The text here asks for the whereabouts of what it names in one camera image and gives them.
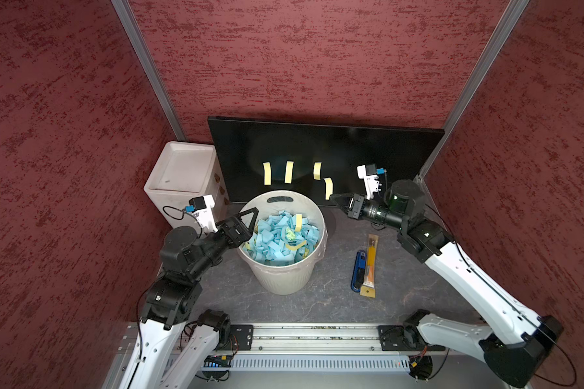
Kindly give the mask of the yellow sticky note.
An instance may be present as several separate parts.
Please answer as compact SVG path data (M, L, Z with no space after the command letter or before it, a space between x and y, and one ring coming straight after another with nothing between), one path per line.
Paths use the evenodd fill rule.
M272 184L271 164L269 162L264 162L263 163L263 170L264 170L264 185L270 186Z
M295 162L293 162L292 160L289 160L286 163L285 179L284 179L285 184L291 184L293 181L294 165L295 165Z
M295 215L295 232L300 232L303 224L303 216L301 214Z
M285 244L285 248L287 248L287 250L289 251L297 251L301 247L306 246L306 244L308 244L306 240L303 240L301 242L287 242Z
M316 181L321 180L321 162L315 162L313 166L313 179Z
M324 178L324 184L325 184L324 199L330 200L334 192L334 184L332 178Z

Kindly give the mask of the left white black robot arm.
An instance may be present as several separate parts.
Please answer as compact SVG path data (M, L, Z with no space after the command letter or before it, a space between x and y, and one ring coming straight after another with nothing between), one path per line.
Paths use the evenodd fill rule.
M177 360L172 366L167 364L190 325L191 311L203 291L201 278L222 262L227 251L251 238L258 215L253 207L216 223L213 233L180 226L165 236L160 251L162 275L144 292L137 320L139 337L121 388L187 388L209 354L231 342L228 314L207 310L196 320Z

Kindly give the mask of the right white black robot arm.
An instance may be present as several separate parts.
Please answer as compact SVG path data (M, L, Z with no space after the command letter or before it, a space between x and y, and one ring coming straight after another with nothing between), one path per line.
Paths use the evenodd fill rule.
M427 217L427 197L410 180L392 184L382 204L361 194L331 194L350 219L397 231L401 248L446 280L481 315L464 324L419 310L405 323L412 340L455 350L484 362L504 383L524 388L564 331L558 319L522 304L470 258L455 237Z

